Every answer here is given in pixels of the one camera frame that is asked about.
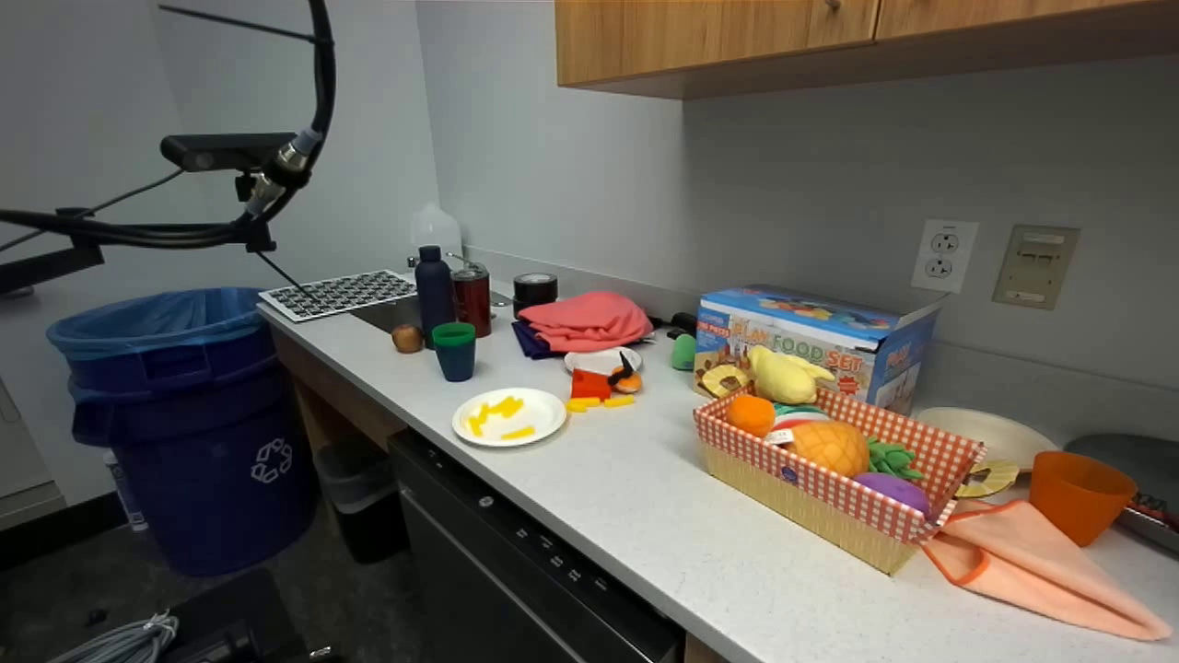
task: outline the orange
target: orange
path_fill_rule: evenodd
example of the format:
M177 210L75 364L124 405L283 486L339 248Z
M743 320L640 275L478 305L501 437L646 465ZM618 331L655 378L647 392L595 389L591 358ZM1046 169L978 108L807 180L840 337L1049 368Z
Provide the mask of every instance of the orange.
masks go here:
M773 428L773 402L759 397L759 392L735 392L731 397L731 422L754 434L754 437L765 437Z

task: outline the black container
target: black container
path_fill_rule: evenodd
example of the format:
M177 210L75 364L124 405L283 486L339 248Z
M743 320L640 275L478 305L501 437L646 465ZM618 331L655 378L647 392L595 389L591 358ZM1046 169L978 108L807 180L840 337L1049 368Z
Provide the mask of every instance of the black container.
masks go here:
M448 264L443 262L439 248L421 248L413 278L421 305L421 335L431 345L431 331L458 315Z
M339 437L317 454L339 536L357 563L381 563L407 550L407 519L393 465L365 437Z
M550 273L520 273L511 278L511 314L520 315L520 308L526 305L544 305L555 303L555 275Z

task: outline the food box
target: food box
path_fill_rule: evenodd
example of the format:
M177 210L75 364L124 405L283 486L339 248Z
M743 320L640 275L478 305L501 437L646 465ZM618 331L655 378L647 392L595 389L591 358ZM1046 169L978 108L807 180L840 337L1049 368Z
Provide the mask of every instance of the food box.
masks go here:
M840 392L911 412L932 323L935 305L893 315L795 292L726 286L700 297L695 368L769 345L835 373Z
M817 389L817 405L830 420L844 420L868 437L886 437L913 454L913 467L922 470L916 486L929 497L929 513L916 513L735 428L726 420L726 405L731 397L693 407L709 476L762 499L886 573L897 573L913 550L935 532L956 507L956 489L968 477L968 467L981 456L981 442L972 437L835 389Z

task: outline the orange container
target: orange container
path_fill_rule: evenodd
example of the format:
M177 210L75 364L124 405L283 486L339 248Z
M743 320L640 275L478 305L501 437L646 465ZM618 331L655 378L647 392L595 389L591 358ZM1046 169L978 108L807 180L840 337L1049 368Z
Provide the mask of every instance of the orange container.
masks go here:
M1030 465L1030 505L1075 545L1103 536L1134 493L1134 477L1091 456L1039 454Z

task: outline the wooden cabinet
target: wooden cabinet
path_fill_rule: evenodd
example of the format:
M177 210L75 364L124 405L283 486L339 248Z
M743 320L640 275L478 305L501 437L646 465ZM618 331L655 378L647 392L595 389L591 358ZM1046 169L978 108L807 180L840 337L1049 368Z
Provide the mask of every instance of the wooden cabinet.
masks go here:
M1112 12L1151 0L882 0L876 38L984 30L1003 22L1066 17L1081 12Z
M555 0L560 83L736 97L1179 51L1179 0Z
M612 79L872 38L876 0L560 0L560 79Z
M407 431L407 422L388 405L335 374L319 358L313 358L286 335L275 331L272 345L295 384L297 415L313 454L328 449L339 437L367 437L376 447L392 447L392 437Z

